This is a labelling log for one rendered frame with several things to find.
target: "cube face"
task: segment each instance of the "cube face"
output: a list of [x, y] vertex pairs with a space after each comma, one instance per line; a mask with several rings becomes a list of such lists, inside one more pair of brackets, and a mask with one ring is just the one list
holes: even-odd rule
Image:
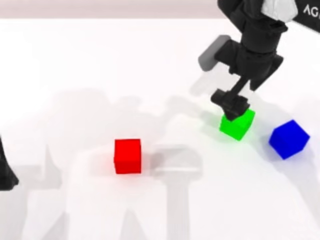
[[244, 115], [234, 121], [229, 121], [224, 115], [221, 120], [220, 131], [240, 141], [251, 127], [255, 114], [254, 111], [248, 109]]
[[113, 160], [117, 174], [141, 173], [140, 139], [116, 139]]
[[285, 160], [301, 152], [309, 139], [310, 136], [291, 120], [274, 129], [269, 144]]

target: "red cube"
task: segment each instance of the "red cube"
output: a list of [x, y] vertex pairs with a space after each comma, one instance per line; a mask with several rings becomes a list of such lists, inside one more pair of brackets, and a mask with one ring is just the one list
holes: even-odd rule
[[117, 174], [140, 174], [142, 166], [140, 139], [116, 139], [113, 162]]

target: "black object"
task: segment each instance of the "black object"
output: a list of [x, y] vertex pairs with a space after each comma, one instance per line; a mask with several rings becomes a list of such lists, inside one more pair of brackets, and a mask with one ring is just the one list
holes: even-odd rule
[[295, 22], [320, 33], [320, 1], [319, 0], [295, 0], [298, 15]]
[[0, 191], [10, 191], [19, 184], [19, 179], [10, 168], [0, 138]]
[[288, 28], [284, 22], [261, 13], [263, 2], [218, 0], [218, 7], [242, 33], [241, 41], [236, 42], [222, 35], [199, 57], [204, 71], [221, 62], [229, 66], [230, 74], [240, 76], [231, 91], [218, 89], [211, 97], [211, 101], [223, 109], [230, 121], [242, 116], [250, 106], [247, 98], [238, 95], [246, 83], [250, 81], [250, 89], [256, 91], [284, 60], [277, 54], [277, 47], [281, 35]]

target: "white table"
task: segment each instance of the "white table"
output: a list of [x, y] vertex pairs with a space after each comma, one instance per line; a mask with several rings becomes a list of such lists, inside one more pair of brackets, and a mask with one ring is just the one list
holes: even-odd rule
[[[229, 21], [1, 20], [2, 137], [25, 173], [0, 193], [2, 234], [320, 239], [319, 36], [289, 27], [281, 68], [255, 94], [243, 92], [256, 118], [237, 142], [219, 132], [222, 111], [210, 103], [237, 77], [222, 64], [203, 75], [197, 63], [218, 35], [240, 39]], [[282, 161], [267, 140], [291, 118], [311, 139]], [[114, 173], [116, 138], [141, 138], [142, 175]], [[58, 169], [27, 168], [44, 166], [46, 146]], [[31, 181], [46, 174], [45, 184]]]

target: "green cube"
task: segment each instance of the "green cube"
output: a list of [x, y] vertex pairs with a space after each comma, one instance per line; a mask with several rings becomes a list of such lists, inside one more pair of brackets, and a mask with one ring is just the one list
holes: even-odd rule
[[251, 127], [255, 114], [254, 111], [248, 109], [242, 116], [233, 121], [229, 121], [226, 115], [223, 115], [220, 131], [240, 141]]

